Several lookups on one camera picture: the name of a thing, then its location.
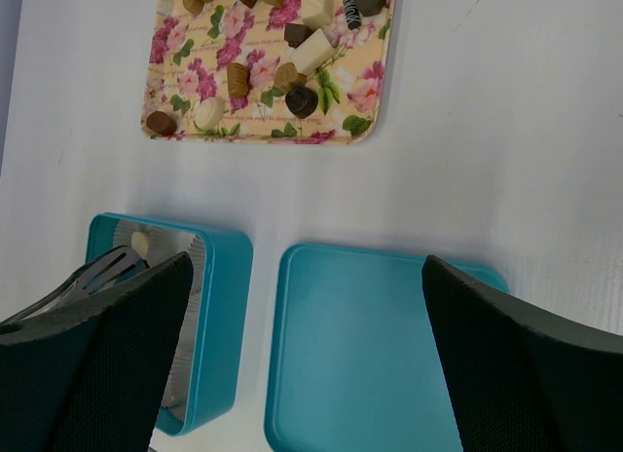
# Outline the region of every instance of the white table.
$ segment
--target white table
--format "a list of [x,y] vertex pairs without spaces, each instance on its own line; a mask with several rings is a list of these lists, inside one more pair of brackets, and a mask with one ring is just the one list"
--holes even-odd
[[24,0],[0,179],[0,317],[84,259],[102,211],[255,246],[235,408],[160,452],[269,450],[280,255],[303,240],[496,267],[514,294],[623,333],[623,0],[399,0],[386,116],[354,147],[148,141],[157,0]]

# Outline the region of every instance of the metal tongs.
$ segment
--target metal tongs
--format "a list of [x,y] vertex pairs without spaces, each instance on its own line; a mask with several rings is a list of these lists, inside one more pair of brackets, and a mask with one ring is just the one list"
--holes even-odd
[[115,247],[80,267],[48,296],[0,322],[0,325],[32,318],[86,298],[105,287],[134,277],[146,268],[145,261],[131,247]]

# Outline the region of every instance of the gray wall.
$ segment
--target gray wall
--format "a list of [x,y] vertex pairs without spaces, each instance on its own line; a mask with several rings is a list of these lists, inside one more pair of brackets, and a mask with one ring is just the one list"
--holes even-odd
[[0,0],[0,171],[7,131],[21,0]]

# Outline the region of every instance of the white chocolate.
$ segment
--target white chocolate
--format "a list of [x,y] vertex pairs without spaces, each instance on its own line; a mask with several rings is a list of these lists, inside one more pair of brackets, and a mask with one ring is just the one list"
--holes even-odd
[[210,131],[218,126],[225,114],[225,101],[218,96],[208,98],[195,112],[195,124],[202,131]]
[[312,30],[328,25],[333,21],[333,0],[302,0],[301,19]]
[[147,260],[149,251],[149,235],[142,231],[135,231],[130,238],[130,246],[136,251],[141,259]]
[[299,46],[290,59],[300,74],[310,76],[322,62],[335,54],[336,50],[331,46],[324,32],[319,29]]

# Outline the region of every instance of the black mesh fabric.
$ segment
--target black mesh fabric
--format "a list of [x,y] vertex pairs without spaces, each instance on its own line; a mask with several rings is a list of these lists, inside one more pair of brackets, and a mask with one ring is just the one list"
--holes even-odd
[[192,278],[178,254],[11,333],[0,327],[0,424],[13,428],[0,451],[146,451]]
[[435,257],[422,280],[466,452],[623,450],[623,338]]

